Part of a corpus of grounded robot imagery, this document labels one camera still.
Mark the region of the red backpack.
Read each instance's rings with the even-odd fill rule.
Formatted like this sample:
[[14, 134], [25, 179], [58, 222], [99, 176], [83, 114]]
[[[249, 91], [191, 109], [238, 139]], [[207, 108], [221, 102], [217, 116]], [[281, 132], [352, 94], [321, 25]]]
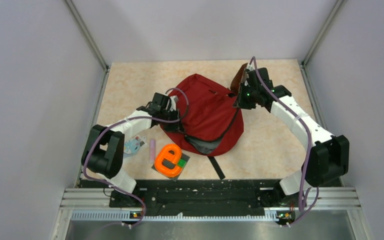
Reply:
[[182, 150], [206, 156], [218, 177], [225, 178], [216, 157], [229, 152], [244, 132], [242, 111], [233, 106], [236, 94], [200, 74], [192, 74], [169, 93], [176, 96], [179, 118], [161, 128]]

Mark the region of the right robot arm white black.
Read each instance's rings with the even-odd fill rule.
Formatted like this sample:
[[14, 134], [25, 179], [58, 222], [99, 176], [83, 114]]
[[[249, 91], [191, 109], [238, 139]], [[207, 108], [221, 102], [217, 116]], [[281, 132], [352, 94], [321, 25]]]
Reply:
[[285, 86], [274, 86], [265, 67], [255, 70], [244, 64], [232, 80], [231, 88], [237, 91], [234, 107], [251, 110], [260, 105], [281, 120], [305, 148], [301, 169], [276, 183], [273, 200], [277, 205], [287, 206], [294, 194], [348, 173], [349, 140], [319, 125]]

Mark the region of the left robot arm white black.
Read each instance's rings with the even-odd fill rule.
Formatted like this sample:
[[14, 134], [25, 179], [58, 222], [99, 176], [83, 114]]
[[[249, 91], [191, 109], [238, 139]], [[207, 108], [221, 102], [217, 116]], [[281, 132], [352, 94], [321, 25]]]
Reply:
[[94, 125], [81, 157], [83, 175], [113, 187], [122, 193], [121, 200], [127, 206], [136, 206], [141, 194], [135, 190], [136, 180], [123, 169], [125, 141], [159, 124], [178, 124], [181, 121], [178, 101], [176, 95], [155, 93], [150, 102], [129, 116], [107, 126]]

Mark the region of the light blue blister pack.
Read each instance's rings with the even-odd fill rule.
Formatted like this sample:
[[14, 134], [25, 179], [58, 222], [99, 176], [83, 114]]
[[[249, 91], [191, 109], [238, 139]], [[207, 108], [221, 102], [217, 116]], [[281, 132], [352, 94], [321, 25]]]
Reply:
[[123, 157], [132, 157], [136, 155], [141, 148], [144, 148], [147, 145], [147, 138], [145, 136], [136, 135], [124, 143]]

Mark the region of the brown wooden metronome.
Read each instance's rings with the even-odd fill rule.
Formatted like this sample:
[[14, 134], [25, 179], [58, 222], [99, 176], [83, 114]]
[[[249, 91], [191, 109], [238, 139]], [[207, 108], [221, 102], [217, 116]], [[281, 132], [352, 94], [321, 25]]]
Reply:
[[244, 63], [240, 68], [239, 70], [237, 71], [236, 75], [234, 76], [234, 78], [232, 79], [231, 83], [230, 83], [230, 90], [235, 94], [237, 95], [239, 93], [239, 88], [240, 88], [240, 83], [241, 83], [241, 80], [243, 78], [243, 75], [244, 75], [244, 71], [246, 69], [246, 67], [248, 66], [247, 63]]

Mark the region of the pink eraser stick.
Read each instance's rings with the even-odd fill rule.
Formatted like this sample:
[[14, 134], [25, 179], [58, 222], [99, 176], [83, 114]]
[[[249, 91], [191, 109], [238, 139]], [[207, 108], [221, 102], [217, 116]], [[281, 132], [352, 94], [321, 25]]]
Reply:
[[156, 159], [156, 140], [152, 138], [149, 141], [149, 162], [153, 164], [155, 159]]

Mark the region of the orange plastic letter toy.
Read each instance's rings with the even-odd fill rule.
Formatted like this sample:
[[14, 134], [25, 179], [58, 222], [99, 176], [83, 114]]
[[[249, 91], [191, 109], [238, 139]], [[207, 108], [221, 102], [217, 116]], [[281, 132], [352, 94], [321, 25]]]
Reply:
[[[160, 174], [168, 178], [174, 178], [178, 176], [182, 171], [182, 168], [178, 166], [178, 162], [180, 161], [181, 156], [182, 150], [178, 145], [174, 143], [167, 144], [161, 149], [155, 158], [153, 166]], [[172, 164], [173, 167], [169, 168], [163, 165], [164, 160]]]

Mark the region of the green toy block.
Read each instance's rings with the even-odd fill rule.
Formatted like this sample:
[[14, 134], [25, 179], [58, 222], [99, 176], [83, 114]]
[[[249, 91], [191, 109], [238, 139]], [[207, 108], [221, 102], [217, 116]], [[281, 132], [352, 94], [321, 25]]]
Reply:
[[177, 162], [177, 166], [179, 166], [180, 168], [184, 168], [187, 162], [188, 162], [187, 160], [180, 158], [179, 161]]

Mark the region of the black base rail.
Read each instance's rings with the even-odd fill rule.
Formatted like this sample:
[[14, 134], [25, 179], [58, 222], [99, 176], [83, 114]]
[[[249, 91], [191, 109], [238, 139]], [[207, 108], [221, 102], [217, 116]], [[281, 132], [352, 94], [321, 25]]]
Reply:
[[270, 200], [276, 179], [150, 180], [137, 182], [133, 195], [109, 192], [110, 208], [132, 208], [130, 216], [168, 217], [262, 217], [264, 208], [296, 207], [297, 194], [282, 202]]

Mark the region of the aluminium frame post left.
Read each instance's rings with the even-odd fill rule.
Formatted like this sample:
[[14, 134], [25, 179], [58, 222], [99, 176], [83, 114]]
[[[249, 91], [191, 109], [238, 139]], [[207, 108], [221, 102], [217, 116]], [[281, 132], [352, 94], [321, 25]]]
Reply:
[[89, 31], [85, 21], [83, 20], [81, 13], [77, 9], [75, 3], [73, 0], [62, 0], [62, 2], [65, 4], [66, 8], [68, 9], [69, 13], [71, 14], [79, 32], [81, 33], [86, 45], [88, 46], [89, 50], [91, 51], [93, 57], [97, 60], [100, 67], [103, 69], [105, 73], [109, 70], [109, 65], [104, 59], [103, 54], [101, 53], [98, 45], [96, 44], [96, 41], [94, 40], [91, 32]]

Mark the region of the aluminium frame post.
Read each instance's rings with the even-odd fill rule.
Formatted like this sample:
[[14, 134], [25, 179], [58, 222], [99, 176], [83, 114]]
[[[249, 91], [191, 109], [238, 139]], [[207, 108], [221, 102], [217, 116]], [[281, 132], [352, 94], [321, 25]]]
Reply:
[[66, 8], [68, 9], [69, 13], [71, 14], [79, 32], [81, 33], [86, 45], [88, 46], [89, 50], [91, 51], [93, 57], [97, 60], [100, 67], [103, 69], [105, 73], [109, 70], [109, 65], [104, 59], [103, 54], [101, 53], [98, 45], [96, 44], [96, 41], [94, 40], [91, 32], [89, 31], [85, 21], [83, 20], [81, 13], [77, 9], [75, 3], [73, 0], [62, 0], [62, 2], [65, 4]]
[[331, 11], [329, 12], [328, 16], [326, 17], [325, 21], [323, 22], [318, 34], [316, 35], [314, 41], [312, 42], [307, 54], [305, 55], [304, 59], [301, 61], [302, 68], [305, 69], [307, 65], [312, 60], [314, 54], [318, 50], [320, 44], [322, 43], [324, 37], [329, 32], [331, 25], [335, 21], [336, 17], [338, 16], [339, 12], [342, 10], [344, 5], [347, 3], [347, 0], [336, 0]]

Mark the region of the aluminium frame post right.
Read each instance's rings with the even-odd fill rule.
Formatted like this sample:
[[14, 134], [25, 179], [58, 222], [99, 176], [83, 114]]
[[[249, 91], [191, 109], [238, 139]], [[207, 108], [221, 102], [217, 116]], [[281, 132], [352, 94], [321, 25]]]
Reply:
[[328, 16], [326, 17], [325, 21], [323, 22], [318, 34], [316, 35], [314, 41], [312, 42], [307, 54], [305, 55], [304, 59], [301, 61], [302, 68], [305, 69], [307, 65], [312, 60], [314, 54], [318, 50], [320, 44], [322, 43], [324, 37], [329, 32], [331, 25], [335, 21], [336, 17], [338, 16], [339, 12], [342, 10], [344, 5], [347, 3], [347, 0], [336, 0], [331, 11], [329, 12]]

